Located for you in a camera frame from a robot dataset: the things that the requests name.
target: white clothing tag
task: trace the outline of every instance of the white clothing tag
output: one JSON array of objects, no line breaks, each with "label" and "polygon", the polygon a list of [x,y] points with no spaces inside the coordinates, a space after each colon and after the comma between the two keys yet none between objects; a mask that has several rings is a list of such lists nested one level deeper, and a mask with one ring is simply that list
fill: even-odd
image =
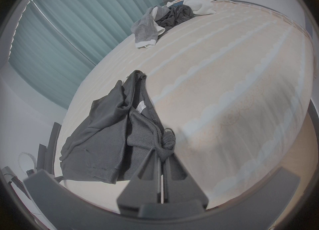
[{"label": "white clothing tag", "polygon": [[141,114],[142,110],[145,109],[145,108],[146,108],[146,105],[145,105],[144,101],[142,100],[142,101],[138,104],[138,106],[136,107],[136,110],[138,111],[138,113]]}]

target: teal curtain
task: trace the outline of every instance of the teal curtain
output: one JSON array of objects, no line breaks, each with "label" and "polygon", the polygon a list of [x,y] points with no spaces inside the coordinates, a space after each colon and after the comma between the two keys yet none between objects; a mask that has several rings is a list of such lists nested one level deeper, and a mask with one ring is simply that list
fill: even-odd
[{"label": "teal curtain", "polygon": [[87,74],[162,0],[31,0],[19,21],[10,64],[26,82],[68,108]]}]

